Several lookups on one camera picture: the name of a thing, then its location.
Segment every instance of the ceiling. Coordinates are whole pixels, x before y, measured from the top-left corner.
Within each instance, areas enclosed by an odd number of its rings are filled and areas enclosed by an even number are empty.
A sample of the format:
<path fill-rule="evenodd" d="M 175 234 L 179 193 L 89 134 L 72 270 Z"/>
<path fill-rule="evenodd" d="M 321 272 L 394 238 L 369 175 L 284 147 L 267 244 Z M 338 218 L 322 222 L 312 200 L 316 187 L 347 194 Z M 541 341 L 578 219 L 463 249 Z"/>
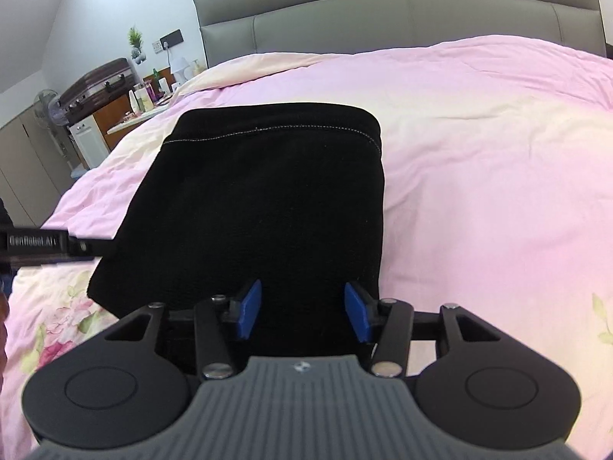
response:
<path fill-rule="evenodd" d="M 0 93 L 41 68 L 62 0 L 0 0 Z"/>

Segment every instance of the black round disc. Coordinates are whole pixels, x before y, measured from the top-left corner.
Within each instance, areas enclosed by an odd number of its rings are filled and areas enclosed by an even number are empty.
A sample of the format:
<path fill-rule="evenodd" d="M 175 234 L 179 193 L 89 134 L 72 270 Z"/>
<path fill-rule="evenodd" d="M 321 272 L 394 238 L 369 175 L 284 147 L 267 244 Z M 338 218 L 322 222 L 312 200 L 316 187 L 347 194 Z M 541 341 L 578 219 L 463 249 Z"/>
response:
<path fill-rule="evenodd" d="M 420 374 L 415 398 L 445 432 L 495 450 L 565 439 L 580 409 L 572 378 L 512 340 L 459 343 Z"/>
<path fill-rule="evenodd" d="M 23 412 L 37 437 L 76 449 L 133 444 L 173 424 L 189 404 L 185 376 L 131 342 L 85 343 L 36 372 Z"/>

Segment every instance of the suitcase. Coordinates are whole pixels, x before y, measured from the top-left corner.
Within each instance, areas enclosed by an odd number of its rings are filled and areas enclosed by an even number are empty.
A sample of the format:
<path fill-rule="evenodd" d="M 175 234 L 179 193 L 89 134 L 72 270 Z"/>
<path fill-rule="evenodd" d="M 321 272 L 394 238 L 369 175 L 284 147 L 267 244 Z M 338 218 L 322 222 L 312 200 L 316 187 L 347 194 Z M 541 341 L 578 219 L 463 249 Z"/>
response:
<path fill-rule="evenodd" d="M 75 124 L 126 95 L 135 84 L 128 60 L 115 59 L 79 79 L 60 96 L 58 104 L 70 124 Z"/>

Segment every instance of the potted plant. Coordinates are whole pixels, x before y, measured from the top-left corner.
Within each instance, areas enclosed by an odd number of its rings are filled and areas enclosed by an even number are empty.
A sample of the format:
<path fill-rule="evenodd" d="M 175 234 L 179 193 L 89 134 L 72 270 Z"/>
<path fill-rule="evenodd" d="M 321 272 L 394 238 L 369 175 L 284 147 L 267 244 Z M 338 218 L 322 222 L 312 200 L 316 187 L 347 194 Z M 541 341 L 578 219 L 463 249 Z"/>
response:
<path fill-rule="evenodd" d="M 143 52 L 143 33 L 132 26 L 128 31 L 128 43 L 132 46 L 132 58 L 134 62 L 140 64 L 147 60 L 146 54 Z"/>

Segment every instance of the white stitching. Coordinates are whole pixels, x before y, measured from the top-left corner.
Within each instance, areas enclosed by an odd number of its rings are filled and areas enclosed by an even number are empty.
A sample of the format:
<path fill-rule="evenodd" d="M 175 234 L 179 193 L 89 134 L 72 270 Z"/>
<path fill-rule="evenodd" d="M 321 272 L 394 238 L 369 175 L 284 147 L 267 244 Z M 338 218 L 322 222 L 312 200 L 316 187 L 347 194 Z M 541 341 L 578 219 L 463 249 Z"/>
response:
<path fill-rule="evenodd" d="M 166 145 L 167 143 L 175 143 L 177 141 L 209 141 L 209 140 L 218 140 L 220 138 L 227 138 L 228 136 L 246 135 L 248 133 L 256 133 L 258 131 L 270 131 L 270 130 L 281 129 L 281 128 L 320 128 L 320 129 L 333 128 L 333 129 L 340 129 L 340 130 L 345 130 L 345 131 L 353 131 L 354 133 L 357 133 L 358 135 L 362 135 L 362 136 L 365 136 L 366 138 L 368 138 L 377 147 L 377 150 L 379 151 L 379 154 L 381 154 L 381 148 L 377 145 L 376 141 L 373 140 L 373 138 L 371 136 L 367 135 L 366 133 L 362 133 L 361 131 L 358 131 L 357 129 L 352 129 L 352 128 L 344 128 L 344 127 L 341 127 L 341 126 L 322 126 L 322 125 L 318 125 L 318 124 L 289 124 L 289 125 L 285 125 L 285 126 L 271 126 L 271 127 L 268 127 L 268 128 L 255 128 L 255 129 L 250 129 L 250 130 L 247 130 L 247 131 L 237 131 L 236 133 L 226 133 L 225 135 L 212 136 L 211 138 L 182 138 L 180 140 L 166 140 L 162 145 Z"/>

